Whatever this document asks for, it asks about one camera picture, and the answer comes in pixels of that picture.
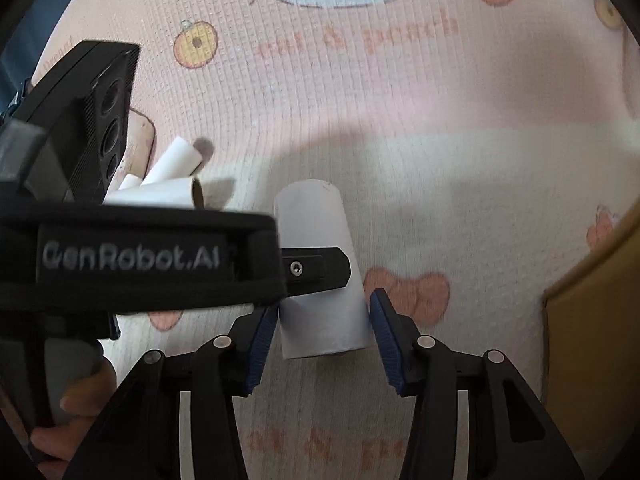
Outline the left hand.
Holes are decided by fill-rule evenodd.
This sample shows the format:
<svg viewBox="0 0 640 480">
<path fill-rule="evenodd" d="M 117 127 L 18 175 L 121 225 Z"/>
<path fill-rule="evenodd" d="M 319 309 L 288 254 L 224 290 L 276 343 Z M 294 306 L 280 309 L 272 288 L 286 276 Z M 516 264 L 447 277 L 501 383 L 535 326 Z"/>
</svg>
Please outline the left hand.
<svg viewBox="0 0 640 480">
<path fill-rule="evenodd" d="M 82 440 L 117 387 L 113 364 L 103 358 L 98 370 L 75 382 L 62 396 L 60 407 L 72 418 L 67 424 L 32 430 L 30 442 L 50 456 L 38 464 L 46 479 L 62 479 Z"/>
</svg>

